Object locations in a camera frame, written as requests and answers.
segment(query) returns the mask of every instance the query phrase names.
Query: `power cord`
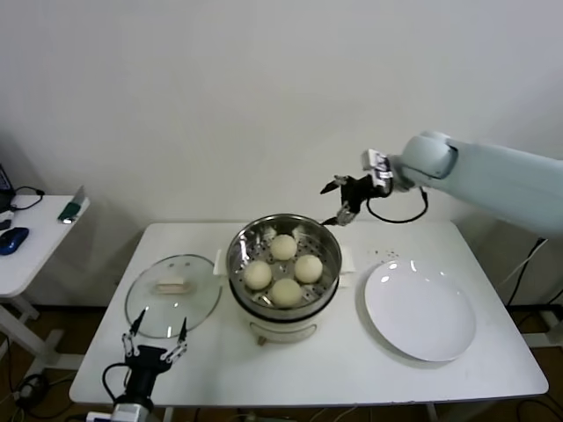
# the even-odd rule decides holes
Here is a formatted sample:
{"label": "power cord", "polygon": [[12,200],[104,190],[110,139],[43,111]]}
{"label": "power cord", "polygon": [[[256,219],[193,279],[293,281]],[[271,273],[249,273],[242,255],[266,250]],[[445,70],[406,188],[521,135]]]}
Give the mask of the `power cord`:
{"label": "power cord", "polygon": [[547,304],[551,305],[552,303],[557,301],[561,295],[563,295],[563,288],[552,299],[550,299]]}
{"label": "power cord", "polygon": [[530,261],[532,258],[534,258],[534,255],[536,255],[536,254],[539,252],[540,248],[541,248],[542,246],[544,246],[546,243],[547,243],[547,239],[545,239],[545,240],[544,240],[544,241],[543,241],[543,242],[542,242],[542,243],[524,260],[524,261],[522,261],[520,264],[518,264],[518,265],[514,268],[514,270],[512,270],[512,271],[510,272],[510,274],[507,275],[507,276],[504,278],[504,280],[499,283],[498,287],[504,286],[504,284],[505,284],[507,281],[509,281],[509,280],[512,278],[512,276],[513,276],[514,274],[516,274],[516,272],[517,272],[522,266],[525,266],[525,265],[528,263],[528,261]]}
{"label": "power cord", "polygon": [[313,416],[311,416],[311,419],[309,419],[309,422],[313,422],[316,418],[318,418],[320,415],[322,415],[327,410],[328,410],[327,408],[321,409],[320,411],[315,413]]}
{"label": "power cord", "polygon": [[534,400],[534,399],[526,399],[526,400],[522,400],[522,402],[518,403],[518,405],[516,406],[516,419],[518,419],[518,422],[522,422],[522,408],[524,407],[525,404],[537,404],[542,406],[543,408],[547,409],[557,420],[563,422],[563,418],[547,403],[544,402],[540,402],[539,400]]}
{"label": "power cord", "polygon": [[[18,410],[22,414],[22,420],[26,416],[30,416],[39,420],[49,420],[60,417],[68,409],[70,409],[74,403],[69,402],[64,409],[52,414],[52,415],[38,415],[32,411],[32,408],[39,404],[47,395],[47,393],[55,385],[62,384],[64,382],[71,382],[72,379],[69,377],[71,375],[66,375],[63,378],[55,381],[49,382],[45,375],[29,375],[24,378],[17,387],[14,387],[12,381],[12,356],[11,356],[11,341],[10,338],[6,337],[6,342],[8,345],[8,387],[10,388],[11,395],[14,397],[14,403],[18,407]],[[14,413],[11,420],[14,420],[18,415],[18,412]]]}
{"label": "power cord", "polygon": [[8,393],[7,395],[5,395],[4,398],[2,400],[0,400],[0,405],[2,405],[3,403],[6,403],[6,400],[8,400],[11,397],[14,397],[13,393]]}
{"label": "power cord", "polygon": [[45,191],[42,191],[41,189],[37,189],[36,187],[31,187],[31,186],[20,186],[14,192],[17,193],[17,192],[19,192],[23,189],[29,189],[31,191],[34,191],[35,194],[37,196],[39,196],[39,198],[33,204],[25,206],[25,207],[16,207],[16,206],[10,205],[10,211],[23,211],[25,209],[35,207],[37,204],[39,204],[43,200],[43,197],[45,196]]}
{"label": "power cord", "polygon": [[516,285],[514,287],[514,290],[512,291],[512,295],[510,296],[510,299],[508,299],[507,306],[510,306],[512,304],[512,301],[514,300],[516,293],[518,293],[518,289],[520,288],[520,283],[522,283],[522,277],[524,276],[524,273],[526,272],[526,268],[528,268],[528,264],[530,263],[530,260],[536,254],[536,251],[538,251],[539,248],[541,248],[544,245],[545,242],[547,242],[547,239],[544,239],[542,237],[538,237],[537,241],[534,243],[534,245],[530,249],[530,252],[528,252],[528,256],[520,264],[520,266],[522,266],[522,270],[520,270],[520,274],[518,274],[518,280],[516,281]]}
{"label": "power cord", "polygon": [[545,393],[545,396],[546,396],[547,398],[549,398],[549,399],[552,401],[552,403],[555,404],[555,405],[557,406],[557,408],[558,408],[561,412],[563,412],[563,406],[562,406],[561,404],[559,404],[559,402],[558,402],[557,400],[555,400],[555,399],[554,399],[550,394],[548,394],[548,393]]}
{"label": "power cord", "polygon": [[518,322],[516,323],[516,327],[520,328],[520,326],[521,326],[522,324],[524,324],[524,322],[528,321],[528,320],[531,318],[532,315],[534,315],[534,313],[533,313],[533,312],[530,312],[527,316],[525,316],[524,318],[522,318],[520,321],[518,321]]}
{"label": "power cord", "polygon": [[422,200],[424,201],[424,209],[416,216],[412,217],[412,218],[407,218],[406,220],[389,220],[387,218],[382,217],[381,215],[377,215],[372,209],[371,209],[371,205],[369,204],[369,202],[371,201],[371,199],[369,199],[366,202],[366,208],[368,209],[368,212],[373,215],[374,217],[376,217],[377,219],[381,220],[382,222],[391,222],[393,224],[405,224],[407,222],[414,222],[416,220],[418,220],[419,218],[421,218],[427,211],[428,211],[428,194],[427,192],[422,189],[421,187],[419,187],[420,190],[420,196],[422,196]]}
{"label": "power cord", "polygon": [[344,418],[346,415],[348,415],[348,413],[352,413],[353,411],[355,411],[358,408],[358,406],[353,407],[351,409],[348,409],[347,411],[343,411],[339,416],[336,417],[336,419],[334,420],[334,422],[338,422],[339,420],[341,420],[342,418]]}
{"label": "power cord", "polygon": [[104,386],[104,389],[106,390],[107,395],[109,395],[111,397],[112,402],[114,402],[114,403],[115,403],[115,394],[109,388],[109,385],[107,385],[107,379],[106,379],[107,373],[115,367],[126,367],[126,366],[127,366],[127,363],[125,363],[125,362],[112,363],[111,365],[106,367],[106,369],[104,369],[104,372],[102,373],[102,384]]}
{"label": "power cord", "polygon": [[21,409],[17,408],[8,418],[6,422],[24,422],[26,420],[26,414]]}

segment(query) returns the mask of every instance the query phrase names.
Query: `metal steamer pot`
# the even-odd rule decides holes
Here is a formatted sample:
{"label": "metal steamer pot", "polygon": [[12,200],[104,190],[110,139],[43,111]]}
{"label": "metal steamer pot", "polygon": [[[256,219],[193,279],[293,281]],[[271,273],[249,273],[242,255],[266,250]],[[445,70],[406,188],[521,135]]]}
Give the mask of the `metal steamer pot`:
{"label": "metal steamer pot", "polygon": [[[270,253],[277,235],[290,235],[297,241],[297,253],[288,261],[278,261]],[[303,255],[315,255],[323,263],[323,274],[314,284],[302,284],[303,297],[292,308],[274,305],[270,289],[279,279],[295,278],[294,266]],[[245,267],[263,260],[272,269],[272,281],[262,290],[249,289],[244,281]],[[226,265],[230,289],[238,304],[251,315],[272,323],[295,323],[313,317],[334,297],[339,283],[342,256],[334,235],[326,227],[301,215],[278,214],[262,217],[244,227],[233,238]]]}

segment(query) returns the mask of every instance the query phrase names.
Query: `computer mouse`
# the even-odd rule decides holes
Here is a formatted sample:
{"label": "computer mouse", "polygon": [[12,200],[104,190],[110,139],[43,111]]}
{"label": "computer mouse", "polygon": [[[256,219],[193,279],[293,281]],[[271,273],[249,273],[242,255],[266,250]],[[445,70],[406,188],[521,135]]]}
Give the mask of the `computer mouse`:
{"label": "computer mouse", "polygon": [[29,229],[25,227],[14,227],[0,235],[0,255],[11,255],[18,250],[19,246],[29,235]]}

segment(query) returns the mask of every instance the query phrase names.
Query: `floor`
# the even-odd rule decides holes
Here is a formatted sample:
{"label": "floor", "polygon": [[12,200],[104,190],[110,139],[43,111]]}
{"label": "floor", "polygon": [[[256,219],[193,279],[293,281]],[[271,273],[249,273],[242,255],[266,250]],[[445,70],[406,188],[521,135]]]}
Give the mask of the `floor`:
{"label": "floor", "polygon": [[[66,331],[59,351],[63,353],[85,353],[94,332],[103,316],[102,311],[97,310],[77,310],[77,311],[42,311],[41,317],[37,321],[30,321],[28,326],[40,337],[45,338],[53,328],[63,328]],[[514,314],[513,318],[518,323],[526,314]],[[521,327],[522,332],[539,332],[544,331],[543,322],[537,316],[527,318]],[[12,380],[16,384],[26,372],[26,369],[32,362],[32,357],[19,346],[12,346]],[[558,403],[563,405],[563,352],[561,349],[542,349],[534,351],[537,361],[544,370],[549,383],[549,395]],[[64,371],[47,371],[46,375],[50,381],[58,380],[65,375],[71,377],[71,373]],[[34,408],[34,413],[38,416],[53,415],[69,404],[69,387],[70,382],[62,382],[54,386],[49,392],[46,399]],[[7,357],[0,361],[0,401],[9,395],[8,389],[8,360]],[[549,404],[552,408],[557,409],[549,397],[534,397],[535,399]],[[488,421],[520,421],[520,422],[553,422],[563,420],[563,407],[556,412],[558,417],[554,417],[547,409],[540,404],[526,403],[521,405],[521,418],[516,416],[516,408],[522,400],[503,400],[493,404],[487,411],[479,414],[474,420]],[[445,412],[448,408],[447,404],[437,406],[438,414]],[[11,398],[0,404],[0,422],[11,420],[11,415],[16,410],[16,406]],[[53,418],[54,422],[63,422],[68,415],[84,413],[87,411],[107,411],[104,406],[81,406],[72,405],[64,414],[58,418]],[[338,415],[346,409],[330,409],[324,411],[315,422],[332,422]],[[264,417],[285,417],[298,422],[308,422],[311,417],[319,411],[319,409],[200,409],[197,414],[197,422],[223,422],[235,417],[240,412],[247,413],[253,411],[259,416]],[[181,409],[174,412],[174,422],[193,422],[195,421],[196,409]],[[162,418],[163,411],[157,410],[156,414]],[[18,414],[14,420],[20,421],[23,415]],[[26,420],[37,420],[26,415]],[[426,421],[426,410],[422,405],[405,405],[405,406],[379,406],[368,408],[364,407],[355,411],[351,411],[344,418],[339,419],[341,422],[368,422],[368,421],[400,421],[400,422],[418,422]]]}

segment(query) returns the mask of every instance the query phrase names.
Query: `glass pot lid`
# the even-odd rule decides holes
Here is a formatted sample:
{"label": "glass pot lid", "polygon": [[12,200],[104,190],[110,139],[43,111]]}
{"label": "glass pot lid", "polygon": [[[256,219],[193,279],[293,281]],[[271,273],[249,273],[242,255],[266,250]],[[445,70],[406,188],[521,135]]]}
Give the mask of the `glass pot lid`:
{"label": "glass pot lid", "polygon": [[129,324],[146,310],[139,333],[149,338],[179,335],[184,318],[192,330],[213,311],[221,295],[221,279],[213,263],[199,255],[178,255],[158,261],[142,272],[128,291]]}

